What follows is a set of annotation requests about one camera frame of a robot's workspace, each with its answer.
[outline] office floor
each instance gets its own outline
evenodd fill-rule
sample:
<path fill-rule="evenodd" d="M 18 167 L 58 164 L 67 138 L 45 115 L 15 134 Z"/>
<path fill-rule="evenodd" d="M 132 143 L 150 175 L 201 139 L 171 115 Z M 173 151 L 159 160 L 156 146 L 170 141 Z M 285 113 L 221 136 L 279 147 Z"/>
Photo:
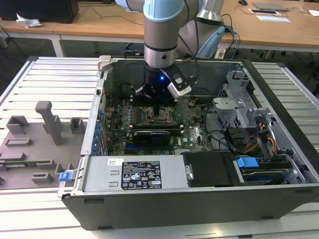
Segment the office floor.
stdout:
<path fill-rule="evenodd" d="M 29 55 L 34 56 L 55 56 L 53 46 L 49 40 L 41 39 L 23 39 L 17 38 L 15 42 L 22 49 L 24 53 L 38 48 L 42 43 L 43 45 L 30 52 Z M 100 53 L 94 52 L 92 42 L 86 41 L 63 41 L 65 52 L 68 57 L 98 57 L 99 55 L 116 55 L 122 56 L 125 43 L 109 43 L 99 42 Z M 285 65 L 302 81 L 305 82 L 313 71 L 314 60 L 310 53 L 294 53 L 287 52 L 286 56 L 282 56 L 279 51 L 269 61 L 265 60 L 266 52 L 261 58 L 262 50 L 254 50 L 251 52 L 249 49 L 240 50 L 240 54 L 236 57 L 238 59 L 249 59 L 253 62 L 283 62 Z M 233 50 L 230 50 L 225 58 L 230 58 Z M 316 61 L 316 66 L 319 64 L 319 54 L 313 54 Z M 6 89 L 10 81 L 14 78 L 20 69 L 20 66 L 25 62 L 25 58 L 21 57 L 21 52 L 17 49 L 15 44 L 10 40 L 7 49 L 0 48 L 0 94 Z M 313 91 L 316 87 L 316 81 L 311 78 L 307 87 Z"/>

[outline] blue cable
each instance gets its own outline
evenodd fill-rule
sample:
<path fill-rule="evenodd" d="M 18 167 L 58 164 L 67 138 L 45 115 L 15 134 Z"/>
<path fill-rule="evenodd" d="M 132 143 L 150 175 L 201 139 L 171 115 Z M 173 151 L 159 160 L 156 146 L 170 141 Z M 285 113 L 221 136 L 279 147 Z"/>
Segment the blue cable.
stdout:
<path fill-rule="evenodd" d="M 234 33 L 234 31 L 227 25 L 223 24 L 231 33 L 232 35 L 235 37 L 236 39 L 236 44 L 235 44 L 235 52 L 234 54 L 232 55 L 231 59 L 234 59 L 235 55 L 236 55 L 236 52 L 238 50 L 238 40 L 237 40 L 237 34 Z"/>

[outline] motherboard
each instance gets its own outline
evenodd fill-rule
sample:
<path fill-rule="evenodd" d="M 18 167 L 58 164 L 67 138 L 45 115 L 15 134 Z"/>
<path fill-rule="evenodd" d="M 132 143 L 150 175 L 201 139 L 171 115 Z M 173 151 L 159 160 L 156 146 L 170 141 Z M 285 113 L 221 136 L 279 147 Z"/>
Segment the motherboard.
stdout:
<path fill-rule="evenodd" d="M 204 127 L 207 104 L 190 97 L 163 106 L 134 106 L 130 100 L 105 106 L 103 135 L 106 155 L 170 155 L 213 150 Z"/>

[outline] circuit board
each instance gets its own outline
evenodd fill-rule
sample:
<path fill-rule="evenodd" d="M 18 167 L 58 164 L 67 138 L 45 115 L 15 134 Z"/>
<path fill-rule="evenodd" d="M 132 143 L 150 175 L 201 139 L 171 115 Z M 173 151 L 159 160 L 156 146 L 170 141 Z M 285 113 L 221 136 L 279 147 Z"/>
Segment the circuit board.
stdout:
<path fill-rule="evenodd" d="M 106 108 L 109 116 L 106 119 L 106 128 L 112 133 L 108 154 L 169 155 L 181 154 L 183 151 L 213 150 L 203 124 L 206 105 L 195 105 L 191 108 L 189 102 L 189 99 L 182 99 L 174 107 L 161 107 L 157 118 L 151 116 L 152 108 L 135 107 L 126 100 L 110 108 L 111 114 L 108 114 Z M 134 132 L 141 130 L 169 131 L 169 143 L 159 146 L 136 145 Z"/>

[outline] metal slotted table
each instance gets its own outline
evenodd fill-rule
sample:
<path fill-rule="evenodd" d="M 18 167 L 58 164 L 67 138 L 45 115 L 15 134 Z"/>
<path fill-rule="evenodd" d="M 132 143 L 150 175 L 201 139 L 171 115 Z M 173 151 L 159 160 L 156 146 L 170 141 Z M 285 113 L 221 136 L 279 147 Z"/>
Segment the metal slotted table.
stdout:
<path fill-rule="evenodd" d="M 0 97 L 0 140 L 12 115 L 42 122 L 37 101 L 52 101 L 61 121 L 87 120 L 98 74 L 96 58 L 39 57 L 26 62 Z M 286 68 L 276 63 L 254 63 L 270 88 L 319 151 L 319 102 Z M 262 97 L 257 98 L 263 104 Z M 0 191 L 0 238 L 238 238 L 316 239 L 319 204 L 300 206 L 279 220 L 218 223 L 165 228 L 86 231 L 57 196 L 57 188 Z"/>

